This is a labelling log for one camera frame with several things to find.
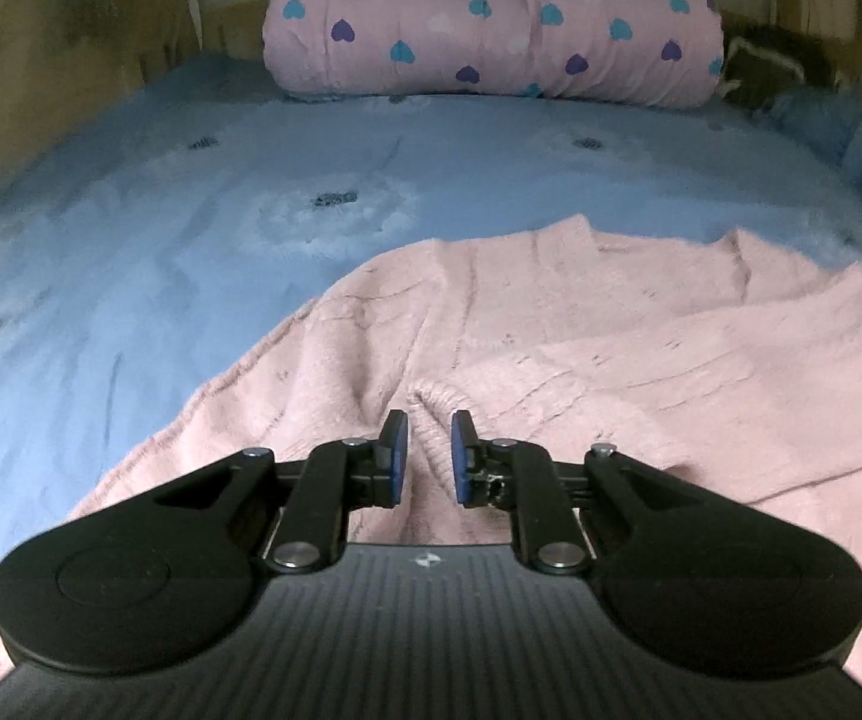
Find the blue floral bed sheet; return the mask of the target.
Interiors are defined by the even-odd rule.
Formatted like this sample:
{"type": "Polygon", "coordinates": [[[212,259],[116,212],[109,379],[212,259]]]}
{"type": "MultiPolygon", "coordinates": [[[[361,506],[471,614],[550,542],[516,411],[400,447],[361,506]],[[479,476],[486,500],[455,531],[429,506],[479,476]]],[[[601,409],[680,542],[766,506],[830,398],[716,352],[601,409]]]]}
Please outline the blue floral bed sheet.
{"type": "Polygon", "coordinates": [[[0,559],[299,305],[400,245],[581,215],[862,260],[861,193],[763,109],[304,103],[225,57],[151,83],[1,195],[0,559]]]}

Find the black and white bag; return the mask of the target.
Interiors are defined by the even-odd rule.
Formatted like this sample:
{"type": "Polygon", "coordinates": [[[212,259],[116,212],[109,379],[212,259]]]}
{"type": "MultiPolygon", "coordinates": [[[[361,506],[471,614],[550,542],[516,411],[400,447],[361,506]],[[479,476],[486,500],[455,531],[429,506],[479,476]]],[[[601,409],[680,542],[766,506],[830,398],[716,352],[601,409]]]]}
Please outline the black and white bag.
{"type": "Polygon", "coordinates": [[[756,110],[799,86],[828,89],[836,85],[835,65],[813,37],[770,25],[729,26],[719,98],[731,106],[756,110]]]}

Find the pink knitted sweater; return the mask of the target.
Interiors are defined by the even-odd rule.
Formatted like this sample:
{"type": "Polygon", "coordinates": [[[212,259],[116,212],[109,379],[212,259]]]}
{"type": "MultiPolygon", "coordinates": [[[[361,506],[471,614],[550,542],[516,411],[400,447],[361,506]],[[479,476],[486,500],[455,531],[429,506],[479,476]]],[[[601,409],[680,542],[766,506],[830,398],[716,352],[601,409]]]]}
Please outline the pink knitted sweater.
{"type": "Polygon", "coordinates": [[[451,454],[459,410],[564,463],[607,442],[862,569],[860,266],[579,216],[409,245],[203,385],[61,525],[247,447],[285,463],[374,439],[394,410],[402,500],[353,512],[333,566],[271,580],[225,640],[152,673],[16,663],[0,635],[0,718],[862,718],[846,661],[735,681],[636,647],[582,578],[520,564],[506,512],[457,502],[451,454]]]}

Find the pink heart-patterned rolled quilt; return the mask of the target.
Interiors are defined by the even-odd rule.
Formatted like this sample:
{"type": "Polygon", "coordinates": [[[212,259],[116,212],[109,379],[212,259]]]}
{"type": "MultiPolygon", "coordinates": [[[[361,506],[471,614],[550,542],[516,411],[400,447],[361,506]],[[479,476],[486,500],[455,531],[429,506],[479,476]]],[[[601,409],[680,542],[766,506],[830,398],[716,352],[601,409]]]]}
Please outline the pink heart-patterned rolled quilt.
{"type": "Polygon", "coordinates": [[[714,0],[270,0],[296,96],[477,93],[687,109],[724,68],[714,0]]]}

